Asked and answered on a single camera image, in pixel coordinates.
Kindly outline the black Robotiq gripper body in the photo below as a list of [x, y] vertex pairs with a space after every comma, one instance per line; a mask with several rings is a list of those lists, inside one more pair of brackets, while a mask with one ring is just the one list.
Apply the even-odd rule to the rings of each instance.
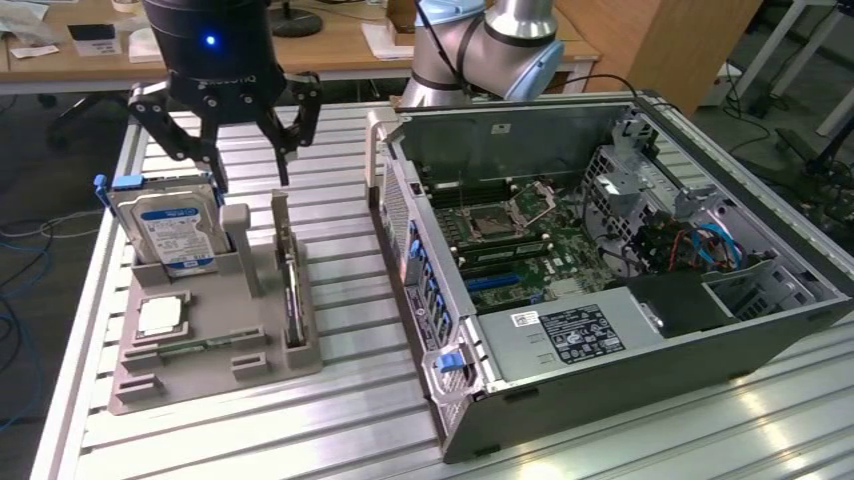
[[202, 118], [247, 123], [286, 88], [267, 1], [146, 1], [173, 99]]

